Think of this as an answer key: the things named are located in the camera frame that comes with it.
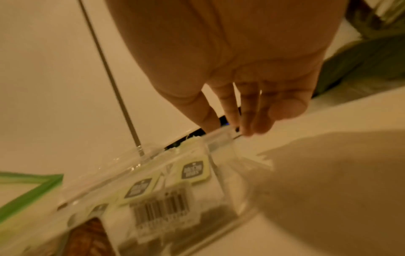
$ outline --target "finger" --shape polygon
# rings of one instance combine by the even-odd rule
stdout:
[[[297,117],[308,108],[313,91],[316,87],[320,69],[294,80],[277,84],[280,90],[277,99],[268,111],[271,119],[282,120]]]
[[[268,115],[273,102],[278,97],[278,92],[274,89],[275,83],[260,82],[259,88],[262,93],[259,98],[259,110],[253,120],[252,130],[257,134],[268,132],[274,124],[274,120]]]
[[[181,111],[206,133],[218,129],[221,124],[214,109],[210,106],[203,92],[189,97],[177,97],[156,89],[160,95]]]
[[[233,127],[239,127],[240,115],[233,84],[211,87],[211,89],[218,96],[228,122]]]
[[[235,83],[240,92],[241,122],[240,132],[244,136],[254,134],[252,123],[259,105],[260,89],[257,83]]]

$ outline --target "hand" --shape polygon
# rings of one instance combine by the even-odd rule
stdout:
[[[218,117],[250,136],[302,114],[345,0],[107,0],[117,27],[155,89],[206,132]],[[233,83],[241,94],[239,115]]]

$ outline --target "barcode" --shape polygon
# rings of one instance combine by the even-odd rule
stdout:
[[[175,221],[190,212],[184,188],[165,193],[162,199],[148,199],[132,205],[135,225],[138,229],[155,229],[162,223]]]

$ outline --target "barcode sticker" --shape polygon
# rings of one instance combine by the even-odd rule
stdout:
[[[141,243],[166,232],[197,225],[200,221],[188,182],[152,193],[147,198],[132,202],[130,207]]]

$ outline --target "clear plastic container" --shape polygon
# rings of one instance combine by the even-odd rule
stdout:
[[[235,228],[251,209],[233,135],[225,127],[138,162],[130,156],[125,164],[118,161],[110,167],[115,175],[0,245],[0,255],[192,254]]]

